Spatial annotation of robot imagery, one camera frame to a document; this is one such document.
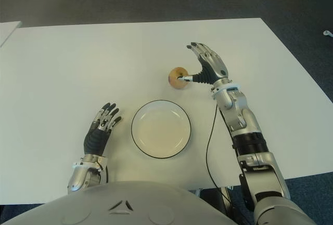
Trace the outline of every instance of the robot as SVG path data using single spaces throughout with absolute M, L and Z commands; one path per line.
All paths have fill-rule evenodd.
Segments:
M 178 80 L 212 85 L 213 98 L 227 126 L 241 169 L 239 180 L 245 205 L 254 210 L 258 225 L 315 224 L 294 202 L 258 122 L 239 85 L 228 77 L 220 56 L 202 43 L 191 43 L 202 65 L 195 75 Z M 74 164 L 68 195 L 4 223 L 15 224 L 236 224 L 192 193 L 166 184 L 145 181 L 108 183 L 103 151 L 121 117 L 106 104 L 97 113 L 84 140 L 84 156 Z M 106 183 L 101 184 L 102 175 Z

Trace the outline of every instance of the black hand glove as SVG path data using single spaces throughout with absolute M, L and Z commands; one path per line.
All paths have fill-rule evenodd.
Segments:
M 116 104 L 107 103 L 97 113 L 84 139 L 84 154 L 102 156 L 110 137 L 111 129 L 121 120 L 121 116 L 118 116 L 112 121 L 119 112 L 118 108 L 112 111 L 115 107 Z

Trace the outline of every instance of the black cable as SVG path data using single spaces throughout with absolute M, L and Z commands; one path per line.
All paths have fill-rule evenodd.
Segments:
M 99 165 L 99 168 L 103 171 L 103 166 L 101 166 L 101 164 L 98 161 L 96 161 L 96 163 Z
M 210 132 L 210 135 L 209 135 L 209 139 L 208 139 L 208 143 L 207 143 L 207 148 L 206 148 L 206 167 L 207 167 L 207 171 L 208 171 L 208 174 L 209 174 L 209 177 L 210 179 L 212 180 L 213 184 L 215 185 L 216 187 L 216 190 L 230 203 L 230 206 L 231 208 L 236 208 L 238 210 L 238 212 L 244 217 L 244 219 L 246 220 L 246 222 L 248 224 L 251 225 L 251 223 L 249 222 L 249 220 L 246 218 L 246 216 L 237 208 L 235 207 L 232 202 L 229 200 L 229 198 L 227 198 L 223 193 L 222 191 L 220 190 L 220 188 L 216 185 L 213 177 L 212 177 L 212 174 L 210 173 L 210 170 L 209 170 L 209 167 L 208 167 L 208 147 L 209 147 L 209 144 L 210 144 L 210 139 L 212 138 L 212 134 L 213 134 L 213 130 L 214 130 L 214 125 L 215 125 L 215 120 L 216 120 L 216 114 L 217 114 L 217 104 L 216 104 L 216 107 L 215 107 L 215 115 L 214 115 L 214 119 L 213 119 L 213 125 L 212 125 L 212 130 Z
M 108 166 L 105 166 L 105 173 L 106 173 L 106 183 L 109 182 L 109 170 L 108 170 Z

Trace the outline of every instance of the plate rim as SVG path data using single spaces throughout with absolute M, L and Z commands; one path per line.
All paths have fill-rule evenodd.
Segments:
M 178 151 L 176 154 L 174 154 L 174 155 L 172 155 L 172 156 L 167 156 L 167 157 L 157 157 L 157 156 L 149 155 L 148 153 L 146 153 L 146 152 L 144 152 L 143 150 L 141 150 L 141 148 L 140 148 L 140 147 L 137 145 L 137 143 L 135 142 L 135 139 L 134 139 L 134 136 L 133 136 L 133 121 L 134 121 L 134 118 L 135 118 L 136 114 L 137 114 L 137 113 L 138 113 L 138 112 L 139 112 L 144 106 L 146 106 L 146 105 L 148 105 L 148 104 L 150 104 L 150 103 L 152 103 L 152 102 L 157 102 L 157 101 L 166 101 L 166 102 L 170 102 L 170 103 L 175 104 L 176 106 L 178 106 L 179 108 L 181 108 L 181 109 L 183 110 L 183 112 L 186 114 L 187 120 L 188 120 L 188 122 L 189 122 L 189 136 L 188 136 L 188 139 L 187 139 L 187 141 L 186 141 L 184 147 L 183 147 L 180 151 Z M 177 103 L 175 103 L 175 102 L 173 102 L 173 101 L 170 101 L 170 100 L 156 99 L 156 100 L 149 101 L 148 103 L 145 103 L 143 106 L 141 106 L 141 107 L 136 111 L 136 113 L 134 114 L 134 116 L 133 116 L 133 118 L 132 118 L 132 122 L 131 122 L 131 136 L 132 136 L 132 139 L 133 139 L 135 145 L 139 148 L 139 150 L 141 150 L 141 151 L 142 151 L 143 153 L 145 153 L 147 156 L 150 156 L 150 157 L 153 157 L 153 158 L 157 158 L 157 159 L 171 158 L 171 157 L 173 157 L 173 156 L 178 155 L 179 153 L 181 153 L 181 152 L 185 149 L 185 147 L 187 146 L 187 144 L 188 144 L 188 142 L 189 142 L 189 140 L 190 140 L 190 138 L 191 138 L 191 134 L 192 134 L 192 125 L 191 125 L 191 121 L 190 121 L 190 119 L 189 119 L 189 117 L 188 117 L 186 111 L 185 111 L 185 110 L 184 110 L 179 104 L 177 104 Z

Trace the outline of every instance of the robot fingers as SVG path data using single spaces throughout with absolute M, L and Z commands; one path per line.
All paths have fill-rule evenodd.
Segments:
M 121 120 L 121 116 L 116 117 L 113 121 L 111 121 L 108 125 L 107 132 L 111 133 L 113 127 Z
M 108 130 L 108 125 L 110 124 L 112 118 L 119 112 L 119 108 L 116 108 L 114 111 L 110 113 L 111 110 L 107 113 L 107 115 L 104 115 L 103 118 L 101 119 L 102 122 L 98 126 L 98 129 L 107 131 Z
M 105 112 L 102 114 L 100 120 L 103 121 L 103 120 L 106 118 L 106 116 L 107 116 L 107 115 L 113 110 L 113 108 L 115 108 L 115 107 L 116 107 L 116 104 L 115 104 L 115 103 L 113 103 L 112 105 L 110 105 L 109 107 L 107 107 L 107 108 L 105 109 Z
M 191 49 L 198 57 L 201 54 L 206 55 L 207 53 L 209 55 L 216 55 L 216 53 L 213 50 L 211 50 L 208 46 L 206 46 L 203 43 L 191 42 L 191 45 L 188 45 L 187 48 Z
M 95 130 L 98 126 L 99 126 L 99 123 L 100 123 L 100 120 L 104 114 L 104 112 L 110 107 L 110 103 L 106 103 L 105 105 L 103 105 L 103 107 L 97 112 L 90 128 L 89 128 L 89 132 Z

